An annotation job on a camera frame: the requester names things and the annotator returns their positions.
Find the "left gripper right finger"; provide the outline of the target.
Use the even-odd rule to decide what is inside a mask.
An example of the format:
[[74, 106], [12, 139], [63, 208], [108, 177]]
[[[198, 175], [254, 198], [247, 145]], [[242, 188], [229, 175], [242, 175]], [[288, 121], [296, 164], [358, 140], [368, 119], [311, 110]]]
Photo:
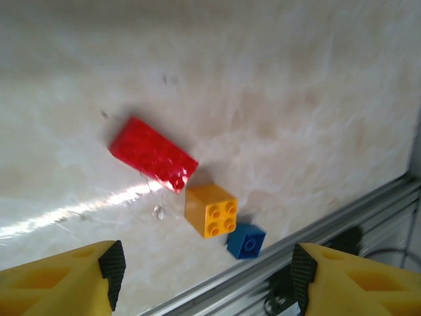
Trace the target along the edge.
[[291, 279], [303, 315], [419, 315], [420, 274], [300, 243]]

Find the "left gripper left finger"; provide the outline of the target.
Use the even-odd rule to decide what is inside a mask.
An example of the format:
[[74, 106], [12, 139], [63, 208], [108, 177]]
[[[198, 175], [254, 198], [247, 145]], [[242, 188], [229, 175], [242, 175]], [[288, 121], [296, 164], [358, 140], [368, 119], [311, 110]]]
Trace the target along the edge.
[[107, 240], [1, 271], [2, 315], [111, 315], [126, 270]]

